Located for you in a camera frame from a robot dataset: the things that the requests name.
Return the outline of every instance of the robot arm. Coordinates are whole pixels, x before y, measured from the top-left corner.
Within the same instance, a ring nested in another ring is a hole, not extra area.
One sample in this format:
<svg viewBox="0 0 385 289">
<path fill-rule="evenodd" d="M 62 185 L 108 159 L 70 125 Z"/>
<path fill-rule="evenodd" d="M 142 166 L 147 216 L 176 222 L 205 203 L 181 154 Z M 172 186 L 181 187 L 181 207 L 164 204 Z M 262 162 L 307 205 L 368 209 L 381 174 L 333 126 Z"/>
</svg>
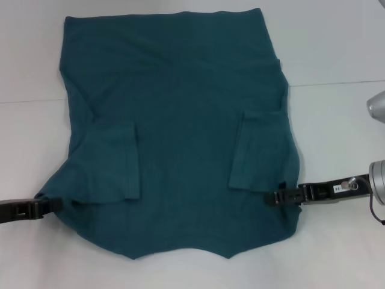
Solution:
<svg viewBox="0 0 385 289">
<path fill-rule="evenodd" d="M 385 123 L 385 92 L 368 100 L 371 117 Z M 343 199 L 369 196 L 369 208 L 374 218 L 385 225 L 373 211 L 373 196 L 385 205 L 385 160 L 376 161 L 369 166 L 369 174 L 329 182 L 300 184 L 297 189 L 287 190 L 281 186 L 276 192 L 265 193 L 269 205 L 330 204 Z"/>
</svg>

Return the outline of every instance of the white surface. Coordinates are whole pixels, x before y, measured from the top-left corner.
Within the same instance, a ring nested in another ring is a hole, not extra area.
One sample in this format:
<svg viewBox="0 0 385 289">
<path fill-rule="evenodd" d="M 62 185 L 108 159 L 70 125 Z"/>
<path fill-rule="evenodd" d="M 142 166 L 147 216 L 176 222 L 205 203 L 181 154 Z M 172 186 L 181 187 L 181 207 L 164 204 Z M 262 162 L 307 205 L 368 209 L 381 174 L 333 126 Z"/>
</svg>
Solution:
<svg viewBox="0 0 385 289">
<path fill-rule="evenodd" d="M 57 69 L 66 16 L 257 7 L 291 85 L 385 80 L 377 0 L 1 0 L 0 102 L 65 99 Z"/>
<path fill-rule="evenodd" d="M 376 0 L 1 1 L 0 102 L 31 102 L 0 104 L 0 199 L 34 196 L 66 157 L 66 101 L 36 101 L 66 97 L 57 72 L 64 16 L 258 6 L 291 84 L 384 78 L 385 11 Z M 365 104 L 383 90 L 385 82 L 291 88 L 300 182 L 366 173 L 385 159 L 385 124 Z M 2 224 L 0 288 L 385 288 L 385 228 L 368 199 L 303 209 L 292 238 L 230 260 L 184 249 L 131 261 L 53 215 Z"/>
</svg>

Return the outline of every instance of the shirt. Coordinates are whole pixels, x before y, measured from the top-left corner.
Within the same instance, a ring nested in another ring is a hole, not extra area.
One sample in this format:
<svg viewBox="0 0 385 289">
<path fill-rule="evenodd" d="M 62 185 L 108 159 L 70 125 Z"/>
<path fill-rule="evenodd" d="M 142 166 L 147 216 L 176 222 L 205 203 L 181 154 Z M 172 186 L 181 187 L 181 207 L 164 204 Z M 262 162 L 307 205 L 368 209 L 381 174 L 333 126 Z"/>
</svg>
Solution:
<svg viewBox="0 0 385 289">
<path fill-rule="evenodd" d="M 291 236 L 300 208 L 288 83 L 259 9 L 67 17 L 60 72 L 72 136 L 40 190 L 90 242 L 130 258 L 226 258 Z"/>
</svg>

